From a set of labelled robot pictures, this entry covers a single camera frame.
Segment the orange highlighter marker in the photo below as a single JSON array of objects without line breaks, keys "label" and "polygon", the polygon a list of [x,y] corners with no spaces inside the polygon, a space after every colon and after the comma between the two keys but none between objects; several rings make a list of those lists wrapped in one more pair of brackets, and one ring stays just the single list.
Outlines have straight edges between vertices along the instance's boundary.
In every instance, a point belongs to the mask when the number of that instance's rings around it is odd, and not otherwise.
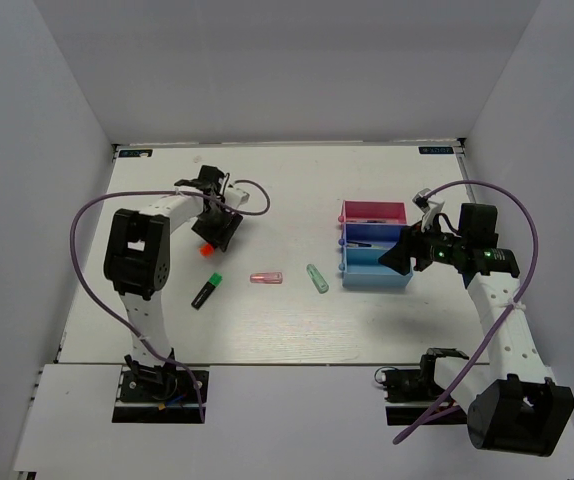
[{"label": "orange highlighter marker", "polygon": [[210,244],[205,244],[200,248],[199,252],[203,257],[209,257],[214,254],[215,248]]}]

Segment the green highlighter marker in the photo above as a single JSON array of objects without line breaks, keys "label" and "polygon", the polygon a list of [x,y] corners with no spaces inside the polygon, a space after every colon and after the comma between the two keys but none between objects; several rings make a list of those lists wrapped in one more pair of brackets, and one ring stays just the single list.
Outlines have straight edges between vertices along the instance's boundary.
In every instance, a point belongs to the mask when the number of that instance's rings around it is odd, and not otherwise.
[{"label": "green highlighter marker", "polygon": [[192,300],[191,307],[195,310],[200,310],[221,282],[222,275],[217,272],[213,273]]}]

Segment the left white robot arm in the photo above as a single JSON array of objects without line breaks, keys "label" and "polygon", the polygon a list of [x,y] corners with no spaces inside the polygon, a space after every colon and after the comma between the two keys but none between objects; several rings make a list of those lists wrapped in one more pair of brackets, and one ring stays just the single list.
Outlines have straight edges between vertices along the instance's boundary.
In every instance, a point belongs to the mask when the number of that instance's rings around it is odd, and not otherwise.
[{"label": "left white robot arm", "polygon": [[180,180],[176,190],[139,210],[119,209],[110,228],[103,273],[118,293],[132,335],[129,366],[147,371],[144,387],[166,399],[178,387],[178,374],[165,366],[174,356],[165,330],[162,289],[171,270],[171,234],[190,222],[210,247],[225,251],[243,216],[236,210],[249,194],[225,184],[226,174],[203,167],[197,178]]}]

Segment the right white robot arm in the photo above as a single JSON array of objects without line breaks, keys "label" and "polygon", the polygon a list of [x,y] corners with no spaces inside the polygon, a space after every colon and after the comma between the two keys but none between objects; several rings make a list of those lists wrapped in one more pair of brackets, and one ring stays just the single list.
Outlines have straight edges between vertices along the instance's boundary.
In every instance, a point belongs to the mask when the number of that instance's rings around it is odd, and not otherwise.
[{"label": "right white robot arm", "polygon": [[434,263],[452,266],[479,316],[486,368],[456,348],[433,348],[421,358],[413,385],[428,397],[453,400],[466,414],[472,445],[480,450],[538,457],[553,454],[574,410],[570,388],[545,367],[517,295],[522,286],[512,251],[498,245],[498,212],[464,203],[458,227],[443,230],[443,203],[416,199],[423,216],[402,229],[379,262],[400,274]]}]

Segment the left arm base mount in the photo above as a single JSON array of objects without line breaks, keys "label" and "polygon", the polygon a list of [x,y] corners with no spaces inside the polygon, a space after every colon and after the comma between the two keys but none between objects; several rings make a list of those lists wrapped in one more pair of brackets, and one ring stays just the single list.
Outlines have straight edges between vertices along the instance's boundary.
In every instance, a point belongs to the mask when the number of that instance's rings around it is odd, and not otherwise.
[{"label": "left arm base mount", "polygon": [[121,372],[113,407],[114,424],[201,424],[198,396],[186,371],[175,372],[166,385],[137,380]]}]

